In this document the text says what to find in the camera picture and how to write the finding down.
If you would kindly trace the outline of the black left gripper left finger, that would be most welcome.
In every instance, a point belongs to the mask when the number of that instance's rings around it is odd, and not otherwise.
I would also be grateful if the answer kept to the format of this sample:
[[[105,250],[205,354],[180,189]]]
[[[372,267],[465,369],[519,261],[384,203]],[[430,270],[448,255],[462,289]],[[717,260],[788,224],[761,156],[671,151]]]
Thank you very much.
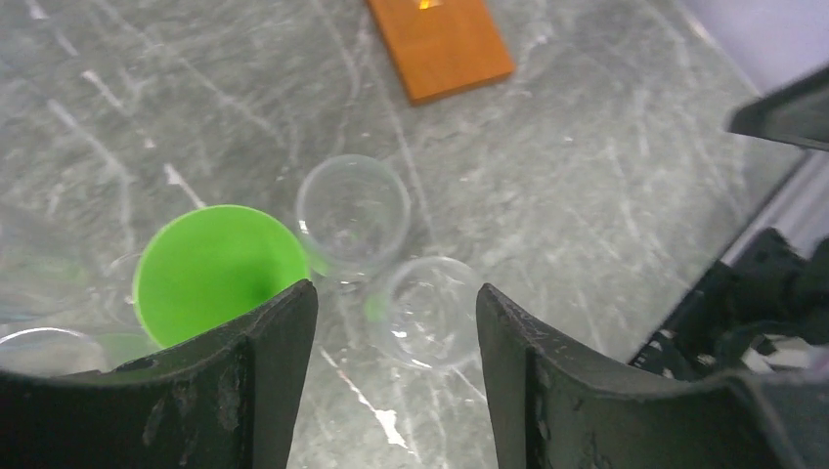
[[[1,375],[5,468],[284,468],[314,342],[303,279],[109,372]]]

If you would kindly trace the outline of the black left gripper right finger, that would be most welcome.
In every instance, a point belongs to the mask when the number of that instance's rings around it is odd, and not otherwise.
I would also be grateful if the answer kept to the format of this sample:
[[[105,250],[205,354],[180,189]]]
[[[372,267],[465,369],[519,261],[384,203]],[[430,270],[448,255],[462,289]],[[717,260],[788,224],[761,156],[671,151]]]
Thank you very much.
[[[596,352],[489,284],[476,316],[501,468],[828,464],[824,373],[674,380]]]

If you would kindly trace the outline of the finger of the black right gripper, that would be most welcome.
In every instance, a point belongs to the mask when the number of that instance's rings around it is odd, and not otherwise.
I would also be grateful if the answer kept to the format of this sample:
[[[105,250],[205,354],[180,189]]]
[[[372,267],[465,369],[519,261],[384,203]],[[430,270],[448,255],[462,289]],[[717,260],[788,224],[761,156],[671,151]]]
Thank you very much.
[[[727,131],[828,151],[828,66],[735,110]]]

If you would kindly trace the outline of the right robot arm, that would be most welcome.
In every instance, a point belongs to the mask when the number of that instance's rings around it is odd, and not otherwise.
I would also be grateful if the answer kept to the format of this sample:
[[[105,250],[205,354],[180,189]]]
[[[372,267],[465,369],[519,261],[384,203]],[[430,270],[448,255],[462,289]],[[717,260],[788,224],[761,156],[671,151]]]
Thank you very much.
[[[636,368],[693,381],[764,369],[784,339],[828,344],[828,69],[737,108],[727,130],[804,157],[633,355]]]

